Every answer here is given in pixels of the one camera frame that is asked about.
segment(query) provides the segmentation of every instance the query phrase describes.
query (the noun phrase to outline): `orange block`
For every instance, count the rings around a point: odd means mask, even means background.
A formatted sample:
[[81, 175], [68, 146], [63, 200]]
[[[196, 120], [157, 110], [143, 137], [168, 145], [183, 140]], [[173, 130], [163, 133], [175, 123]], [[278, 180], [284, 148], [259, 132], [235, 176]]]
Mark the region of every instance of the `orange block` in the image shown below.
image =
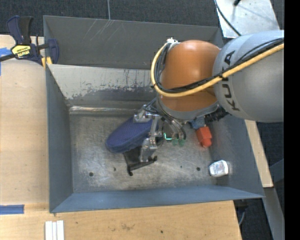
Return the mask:
[[212, 135], [208, 126], [200, 127], [195, 133], [201, 146], [208, 148], [212, 145]]

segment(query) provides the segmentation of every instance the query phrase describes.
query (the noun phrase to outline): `yellow clamp label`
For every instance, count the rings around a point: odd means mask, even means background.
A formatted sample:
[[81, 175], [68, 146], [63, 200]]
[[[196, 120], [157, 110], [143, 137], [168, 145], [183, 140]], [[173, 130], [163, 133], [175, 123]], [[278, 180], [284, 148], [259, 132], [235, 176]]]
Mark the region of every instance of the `yellow clamp label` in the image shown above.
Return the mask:
[[17, 55], [18, 58], [21, 58], [23, 56], [29, 55], [30, 50], [31, 50], [31, 47], [29, 45], [17, 45], [11, 49], [11, 52], [14, 55]]

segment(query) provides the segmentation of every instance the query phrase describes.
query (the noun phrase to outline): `bin floor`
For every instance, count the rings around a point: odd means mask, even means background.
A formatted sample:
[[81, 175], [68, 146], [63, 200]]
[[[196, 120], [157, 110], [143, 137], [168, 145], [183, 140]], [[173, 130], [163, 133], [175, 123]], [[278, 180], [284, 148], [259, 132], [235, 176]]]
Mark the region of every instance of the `bin floor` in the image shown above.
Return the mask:
[[214, 185], [209, 175], [213, 162], [208, 149], [200, 146], [195, 130], [185, 126], [183, 147], [165, 142], [154, 153], [157, 161], [127, 172], [122, 153], [105, 146], [108, 136], [132, 114], [70, 114], [73, 191], [98, 192]]

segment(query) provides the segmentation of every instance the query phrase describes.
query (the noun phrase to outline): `dark floor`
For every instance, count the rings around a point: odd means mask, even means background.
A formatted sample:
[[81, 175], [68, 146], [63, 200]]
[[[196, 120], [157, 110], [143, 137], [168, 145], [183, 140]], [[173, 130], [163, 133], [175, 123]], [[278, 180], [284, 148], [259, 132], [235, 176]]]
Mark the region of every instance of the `dark floor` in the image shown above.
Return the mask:
[[[279, 27], [284, 30], [285, 0], [271, 3]], [[219, 27], [213, 0], [0, 0], [0, 34], [7, 34], [6, 21], [14, 15], [34, 17], [34, 36], [44, 34], [43, 15]], [[258, 129], [271, 167], [284, 158], [284, 124], [258, 123]], [[284, 182], [276, 185], [276, 191], [284, 214]], [[262, 200], [247, 203], [243, 240], [273, 239]]]

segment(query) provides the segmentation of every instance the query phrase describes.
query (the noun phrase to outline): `wooden surface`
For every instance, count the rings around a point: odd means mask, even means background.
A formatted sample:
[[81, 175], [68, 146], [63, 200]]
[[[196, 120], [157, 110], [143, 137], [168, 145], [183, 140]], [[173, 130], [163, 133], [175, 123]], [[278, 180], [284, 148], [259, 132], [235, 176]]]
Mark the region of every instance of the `wooden surface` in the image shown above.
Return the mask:
[[176, 206], [48, 213], [28, 204], [0, 216], [0, 240], [43, 240], [46, 221], [64, 221], [66, 240], [241, 240], [232, 201]]
[[[0, 48], [13, 45], [12, 37], [0, 35]], [[0, 240], [44, 239], [45, 221], [57, 220], [64, 220], [66, 240], [242, 239], [233, 201], [49, 213], [43, 70], [30, 61], [2, 63], [0, 204], [25, 204], [25, 213], [0, 216]], [[272, 182], [258, 129], [254, 122], [246, 125], [262, 184], [268, 187]]]
[[274, 183], [271, 178], [268, 161], [260, 138], [257, 124], [255, 121], [245, 120], [245, 125], [249, 134], [252, 151], [255, 157], [256, 166], [258, 167], [262, 186], [264, 188], [272, 188], [274, 186]]

